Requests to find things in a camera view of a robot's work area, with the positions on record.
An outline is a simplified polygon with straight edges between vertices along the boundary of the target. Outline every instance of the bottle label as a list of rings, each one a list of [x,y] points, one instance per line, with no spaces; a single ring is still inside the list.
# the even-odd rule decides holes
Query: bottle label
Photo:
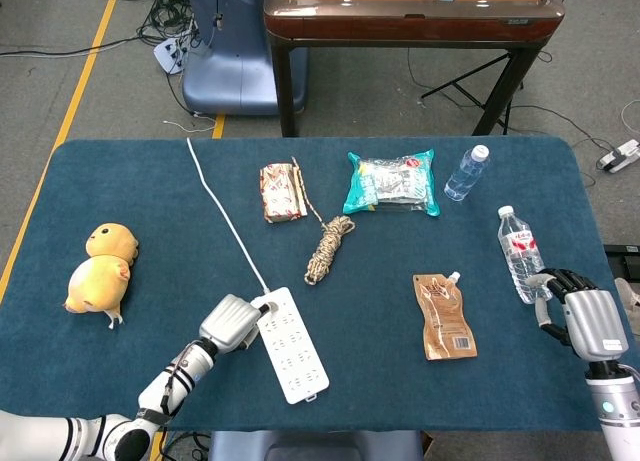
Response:
[[[536,240],[531,231],[518,231],[517,233],[507,234],[509,241],[509,255],[522,254],[530,249],[537,249]]]

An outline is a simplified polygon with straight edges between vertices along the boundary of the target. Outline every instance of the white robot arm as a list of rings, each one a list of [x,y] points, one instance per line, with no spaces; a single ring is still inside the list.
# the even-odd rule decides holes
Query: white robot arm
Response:
[[[0,411],[0,460],[142,459],[154,433],[173,419],[187,395],[213,368],[216,354],[246,349],[258,333],[256,322],[275,309],[271,303],[256,309],[232,294],[225,296],[200,325],[200,338],[189,343],[140,394],[133,420],[119,414],[85,420]]]
[[[640,460],[637,371],[617,361],[629,344],[613,297],[566,269],[544,269],[527,284],[546,285],[562,304],[566,328],[551,321],[544,299],[536,300],[538,325],[589,363],[585,379],[613,461]]]

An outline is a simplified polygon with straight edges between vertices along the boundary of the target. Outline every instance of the yellow plush toy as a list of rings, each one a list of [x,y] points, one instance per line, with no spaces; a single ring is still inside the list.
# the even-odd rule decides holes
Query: yellow plush toy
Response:
[[[107,223],[89,236],[86,249],[91,257],[71,275],[64,307],[70,313],[104,311],[113,329],[114,320],[124,322],[120,301],[129,284],[129,266],[138,256],[138,241],[125,226]]]

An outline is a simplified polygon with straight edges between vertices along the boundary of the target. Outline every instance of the table leg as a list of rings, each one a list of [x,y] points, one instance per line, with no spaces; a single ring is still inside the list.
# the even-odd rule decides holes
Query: table leg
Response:
[[[297,136],[296,119],[293,112],[293,81],[289,51],[286,46],[271,45],[273,74],[276,81],[278,111],[280,112],[280,130],[283,137]]]
[[[540,49],[519,48],[511,51],[512,56],[491,91],[489,99],[487,99],[484,114],[473,131],[474,136],[483,136],[491,133],[504,108],[509,104],[527,71],[536,60]]]

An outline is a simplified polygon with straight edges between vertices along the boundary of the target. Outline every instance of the rope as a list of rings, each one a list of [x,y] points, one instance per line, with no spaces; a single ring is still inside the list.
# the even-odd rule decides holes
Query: rope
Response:
[[[291,159],[293,160],[294,166],[298,168],[298,180],[300,181],[302,196],[313,214],[318,218],[318,221],[320,221],[323,230],[320,244],[318,244],[316,251],[311,256],[309,264],[307,264],[307,272],[304,275],[304,282],[313,286],[329,273],[329,268],[331,267],[336,251],[340,247],[340,244],[342,244],[342,237],[353,231],[356,223],[354,223],[349,216],[336,216],[329,224],[325,224],[322,217],[316,211],[316,208],[314,208],[313,204],[309,201],[307,190],[302,179],[302,170],[300,169],[298,161],[296,161],[294,157],[291,157]]]

